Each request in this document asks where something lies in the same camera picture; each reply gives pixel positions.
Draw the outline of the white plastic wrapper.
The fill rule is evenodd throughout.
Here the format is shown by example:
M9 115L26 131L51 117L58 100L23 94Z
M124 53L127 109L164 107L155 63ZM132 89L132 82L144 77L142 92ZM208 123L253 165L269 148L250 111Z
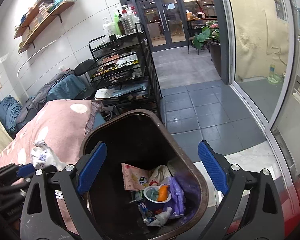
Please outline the white plastic wrapper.
M61 171L66 167L66 163L61 162L54 151L43 140L37 140L33 143L30 156L32 166L37 170L54 166L57 168L57 171Z

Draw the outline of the orange peel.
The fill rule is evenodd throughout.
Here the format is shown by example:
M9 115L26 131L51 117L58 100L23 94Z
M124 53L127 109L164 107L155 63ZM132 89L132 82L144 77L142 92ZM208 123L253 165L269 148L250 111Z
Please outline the orange peel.
M158 191L157 202L164 202L168 198L168 185L162 185Z

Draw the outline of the dark brown trash bin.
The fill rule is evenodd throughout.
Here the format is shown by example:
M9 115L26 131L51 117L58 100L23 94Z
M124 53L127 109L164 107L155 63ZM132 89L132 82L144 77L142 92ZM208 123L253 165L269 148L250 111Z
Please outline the dark brown trash bin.
M134 110L102 124L85 137L80 153L90 153L98 142L106 144L107 156L88 195L102 239L198 239L209 200L207 183L154 113ZM170 164L185 194L185 215L162 227L146 226L124 189L122 164L146 171Z

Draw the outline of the pink snack wrapper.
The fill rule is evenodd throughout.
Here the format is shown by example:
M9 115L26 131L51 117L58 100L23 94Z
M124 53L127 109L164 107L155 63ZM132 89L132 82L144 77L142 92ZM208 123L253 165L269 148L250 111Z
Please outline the pink snack wrapper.
M126 191L144 190L149 186L149 171L125 163L121 163L121 167Z

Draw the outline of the pink spotted blanket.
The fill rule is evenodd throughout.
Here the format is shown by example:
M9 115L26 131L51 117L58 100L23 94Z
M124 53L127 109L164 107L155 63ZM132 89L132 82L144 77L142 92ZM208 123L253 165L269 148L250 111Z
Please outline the pink spotted blanket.
M76 190L80 148L102 106L89 100L54 100L0 149L0 167L31 164L33 143L43 140L66 167L36 169L18 230L0 229L0 239L99 239L83 195Z

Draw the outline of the white red plastic bag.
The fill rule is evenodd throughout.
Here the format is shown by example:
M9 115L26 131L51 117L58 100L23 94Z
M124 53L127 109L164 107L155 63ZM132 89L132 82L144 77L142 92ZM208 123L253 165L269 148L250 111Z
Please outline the white red plastic bag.
M167 166L160 165L158 166L151 174L149 178L149 185L160 185L166 178L171 177L171 173Z

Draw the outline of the blue clothes pile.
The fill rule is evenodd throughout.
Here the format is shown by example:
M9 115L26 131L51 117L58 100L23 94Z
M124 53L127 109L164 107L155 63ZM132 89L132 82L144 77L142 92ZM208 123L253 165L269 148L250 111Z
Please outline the blue clothes pile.
M17 133L16 119L21 113L21 104L11 95L0 100L0 122L13 137Z

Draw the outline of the blue silver foil wrapper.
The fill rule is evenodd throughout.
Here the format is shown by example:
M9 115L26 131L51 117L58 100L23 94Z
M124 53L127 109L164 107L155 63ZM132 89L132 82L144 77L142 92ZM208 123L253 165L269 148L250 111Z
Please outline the blue silver foil wrapper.
M145 224L150 224L151 222L153 222L156 217L155 214L148 209L148 207L146 206L146 204L144 202L141 202L138 205L139 211L141 213L142 216L142 220Z

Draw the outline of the grey blue jacket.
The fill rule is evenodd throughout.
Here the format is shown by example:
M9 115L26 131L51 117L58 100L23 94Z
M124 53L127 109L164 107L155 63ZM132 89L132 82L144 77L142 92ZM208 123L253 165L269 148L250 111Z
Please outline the grey blue jacket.
M35 96L28 98L16 118L16 125L21 129L30 122L48 101L74 98L87 88L86 84L75 75L73 69L56 74L48 83L38 90Z

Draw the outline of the black office chair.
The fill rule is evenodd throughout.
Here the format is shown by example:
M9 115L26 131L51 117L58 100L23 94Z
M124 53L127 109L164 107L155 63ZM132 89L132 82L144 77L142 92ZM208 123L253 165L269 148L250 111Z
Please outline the black office chair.
M92 100L95 95L95 87L91 84L90 73L93 70L93 66L95 64L94 59L87 59L81 62L75 69L74 74L84 83L85 89L77 94L75 99L78 100Z

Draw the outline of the plastic bottle outside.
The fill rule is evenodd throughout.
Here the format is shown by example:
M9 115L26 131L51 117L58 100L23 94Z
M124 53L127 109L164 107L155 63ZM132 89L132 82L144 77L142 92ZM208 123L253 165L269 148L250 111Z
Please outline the plastic bottle outside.
M274 63L272 63L270 65L269 75L267 77L267 80L269 83L272 83L272 84L281 83L281 81L282 81L281 76L277 75L275 72L275 64Z

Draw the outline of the potted green plant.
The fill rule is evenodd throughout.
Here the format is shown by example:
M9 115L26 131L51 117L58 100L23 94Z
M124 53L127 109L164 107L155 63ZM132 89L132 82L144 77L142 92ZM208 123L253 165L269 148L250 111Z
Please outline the potted green plant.
M217 21L207 21L206 25L193 38L192 44L198 50L202 49L207 41L220 42L219 25Z

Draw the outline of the glass double door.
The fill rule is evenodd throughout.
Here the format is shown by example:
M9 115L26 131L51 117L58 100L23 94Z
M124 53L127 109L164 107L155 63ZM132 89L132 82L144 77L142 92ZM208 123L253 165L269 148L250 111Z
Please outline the glass double door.
M135 0L152 52L186 45L186 21L180 0Z

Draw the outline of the lower wooden wall shelf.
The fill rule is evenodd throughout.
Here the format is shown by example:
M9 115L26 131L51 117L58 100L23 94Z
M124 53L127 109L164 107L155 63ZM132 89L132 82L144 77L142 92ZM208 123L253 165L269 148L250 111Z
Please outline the lower wooden wall shelf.
M71 0L64 0L62 3L60 3L51 13L48 14L46 18L40 22L40 24L33 29L33 31L30 33L28 38L21 43L21 46L18 50L18 54L23 53L24 51L28 50L29 46L32 44L34 48L36 46L34 45L34 40L42 33L42 31L56 18L59 17L60 22L62 23L61 13L66 11L69 7L74 5L74 1Z

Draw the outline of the wooden wall shelf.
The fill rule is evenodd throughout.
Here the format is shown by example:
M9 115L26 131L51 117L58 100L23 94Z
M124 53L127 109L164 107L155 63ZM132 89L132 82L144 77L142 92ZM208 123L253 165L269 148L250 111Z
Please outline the wooden wall shelf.
M14 38L22 36L25 31L25 28L30 29L31 22L39 14L39 6L44 2L50 4L53 2L53 0L37 0L37 2L34 3L32 7L30 7L27 13L22 16L20 24L15 28Z
M56 18L59 17L60 22L62 23L61 13L66 11L69 7L74 5L74 1L71 0L64 0L62 3L60 3L51 13L48 14L46 18L40 22L40 24L33 29L33 31L30 33L28 38L21 43L21 46L18 50L18 54L23 53L24 51L28 50L29 46L32 44L34 48L36 46L34 45L34 40L42 33L42 31Z

